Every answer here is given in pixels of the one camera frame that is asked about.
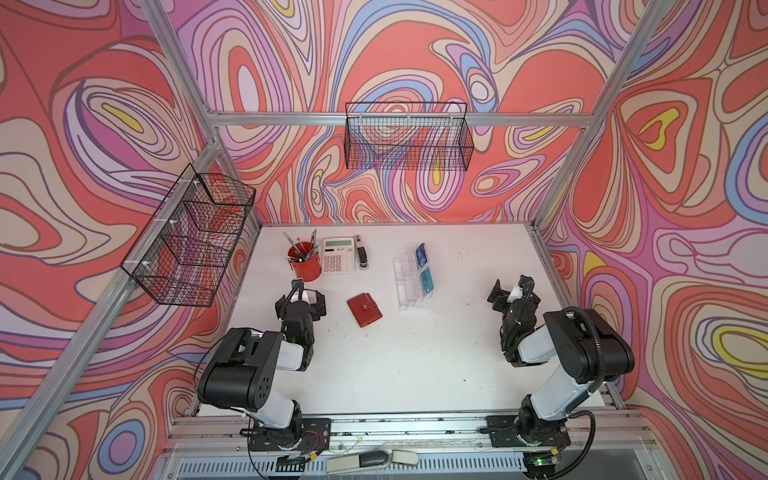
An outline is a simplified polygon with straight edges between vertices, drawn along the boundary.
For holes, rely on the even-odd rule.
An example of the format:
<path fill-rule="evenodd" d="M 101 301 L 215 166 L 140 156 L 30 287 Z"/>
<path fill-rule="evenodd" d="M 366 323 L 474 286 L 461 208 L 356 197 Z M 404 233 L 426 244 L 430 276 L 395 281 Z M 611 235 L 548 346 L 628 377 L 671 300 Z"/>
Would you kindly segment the red leather card holder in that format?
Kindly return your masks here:
<path fill-rule="evenodd" d="M 383 318 L 381 310 L 369 293 L 361 293 L 348 299 L 347 305 L 360 328 L 365 328 Z"/>

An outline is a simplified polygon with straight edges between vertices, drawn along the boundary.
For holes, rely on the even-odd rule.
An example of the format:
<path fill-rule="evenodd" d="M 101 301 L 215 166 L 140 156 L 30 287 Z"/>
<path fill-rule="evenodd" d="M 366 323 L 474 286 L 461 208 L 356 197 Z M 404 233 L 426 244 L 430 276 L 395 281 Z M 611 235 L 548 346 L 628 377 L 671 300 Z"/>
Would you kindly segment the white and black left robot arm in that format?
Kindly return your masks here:
<path fill-rule="evenodd" d="M 275 302 L 277 331 L 231 328 L 212 348 L 197 375 L 200 403 L 238 413 L 249 421 L 240 435 L 251 452 L 300 451 L 319 454 L 327 448 L 330 421 L 306 420 L 298 401 L 274 387 L 279 371 L 304 372 L 314 355 L 314 324 L 326 315 L 325 297 L 305 282 Z"/>

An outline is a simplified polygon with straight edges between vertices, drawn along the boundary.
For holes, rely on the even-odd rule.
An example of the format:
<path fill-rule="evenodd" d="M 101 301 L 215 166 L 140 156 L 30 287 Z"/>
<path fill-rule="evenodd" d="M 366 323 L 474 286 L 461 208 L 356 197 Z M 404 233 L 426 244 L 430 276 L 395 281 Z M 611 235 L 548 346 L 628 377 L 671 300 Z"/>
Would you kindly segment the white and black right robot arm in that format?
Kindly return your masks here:
<path fill-rule="evenodd" d="M 603 384 L 635 368 L 635 356 L 622 336 L 593 309 L 566 307 L 543 314 L 535 280 L 519 277 L 510 290 L 495 282 L 487 301 L 502 316 L 499 331 L 504 359 L 516 368 L 558 366 L 543 386 L 528 394 L 513 416 L 486 418 L 480 432 L 494 448 L 557 447 L 570 444 L 566 422 Z"/>

